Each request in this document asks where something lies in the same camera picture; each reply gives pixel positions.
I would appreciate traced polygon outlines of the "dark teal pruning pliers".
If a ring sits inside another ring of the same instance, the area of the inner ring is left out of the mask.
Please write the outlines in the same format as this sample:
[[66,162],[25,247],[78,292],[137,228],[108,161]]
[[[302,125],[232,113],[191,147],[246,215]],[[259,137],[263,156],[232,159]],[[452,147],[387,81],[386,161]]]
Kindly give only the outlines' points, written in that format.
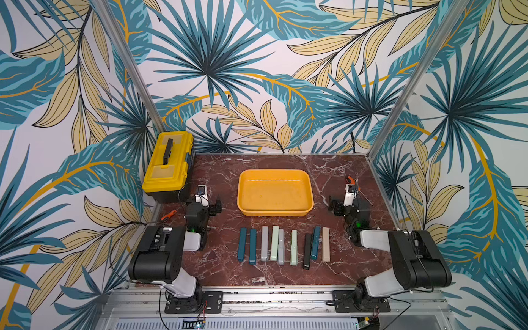
[[239,233],[239,245],[237,249],[237,260],[242,263],[246,255],[246,238],[248,230],[246,227],[242,227]]

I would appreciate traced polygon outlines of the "beige pruning pliers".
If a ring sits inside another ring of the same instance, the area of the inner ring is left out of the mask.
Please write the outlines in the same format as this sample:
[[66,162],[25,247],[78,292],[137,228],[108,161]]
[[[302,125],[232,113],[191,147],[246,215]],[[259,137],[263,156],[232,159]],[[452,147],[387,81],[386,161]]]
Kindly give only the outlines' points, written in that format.
[[329,228],[323,227],[323,262],[330,262],[330,237],[329,237]]

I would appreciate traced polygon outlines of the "light green pruning pliers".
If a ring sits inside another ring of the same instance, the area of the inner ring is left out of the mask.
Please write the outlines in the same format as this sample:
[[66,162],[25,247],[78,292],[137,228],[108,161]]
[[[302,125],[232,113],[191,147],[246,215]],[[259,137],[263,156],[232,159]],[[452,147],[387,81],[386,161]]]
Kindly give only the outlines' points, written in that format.
[[279,258],[279,230],[276,225],[272,228],[271,261],[278,261]]

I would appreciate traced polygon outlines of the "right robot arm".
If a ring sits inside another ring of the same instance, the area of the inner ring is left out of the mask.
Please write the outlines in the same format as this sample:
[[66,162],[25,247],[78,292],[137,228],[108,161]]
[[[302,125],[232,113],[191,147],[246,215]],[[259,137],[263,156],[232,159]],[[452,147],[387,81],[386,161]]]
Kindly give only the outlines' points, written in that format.
[[390,254],[390,269],[357,282],[352,294],[355,303],[413,290],[433,292],[451,285],[451,271],[430,232],[372,228],[371,203],[361,196],[357,182],[345,186],[343,200],[331,197],[328,209],[344,219],[345,231],[354,246]]

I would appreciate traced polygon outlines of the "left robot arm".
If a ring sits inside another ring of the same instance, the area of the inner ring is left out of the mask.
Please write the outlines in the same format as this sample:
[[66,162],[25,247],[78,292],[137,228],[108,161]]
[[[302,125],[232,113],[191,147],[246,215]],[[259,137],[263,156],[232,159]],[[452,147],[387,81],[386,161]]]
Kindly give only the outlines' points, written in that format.
[[201,285],[183,268],[183,256],[206,247],[209,220],[221,212],[221,201],[210,202],[207,185],[198,185],[186,203],[184,226],[147,227],[128,267],[130,281],[159,285],[171,298],[198,301]]

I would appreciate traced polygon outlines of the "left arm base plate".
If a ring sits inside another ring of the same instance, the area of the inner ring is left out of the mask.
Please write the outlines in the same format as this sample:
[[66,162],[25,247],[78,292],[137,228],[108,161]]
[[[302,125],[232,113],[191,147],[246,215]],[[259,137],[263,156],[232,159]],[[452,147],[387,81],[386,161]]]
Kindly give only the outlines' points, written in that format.
[[176,298],[168,291],[165,294],[165,314],[220,314],[224,293],[222,291],[197,291],[190,298]]

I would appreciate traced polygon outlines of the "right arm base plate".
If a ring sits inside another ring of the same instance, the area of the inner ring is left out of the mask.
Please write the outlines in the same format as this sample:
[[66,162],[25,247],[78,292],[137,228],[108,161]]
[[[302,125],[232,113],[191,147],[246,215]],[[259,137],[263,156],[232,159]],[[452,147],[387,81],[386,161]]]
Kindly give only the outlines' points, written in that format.
[[391,307],[386,298],[358,298],[352,290],[335,290],[331,293],[328,306],[335,308],[336,313],[387,313]]

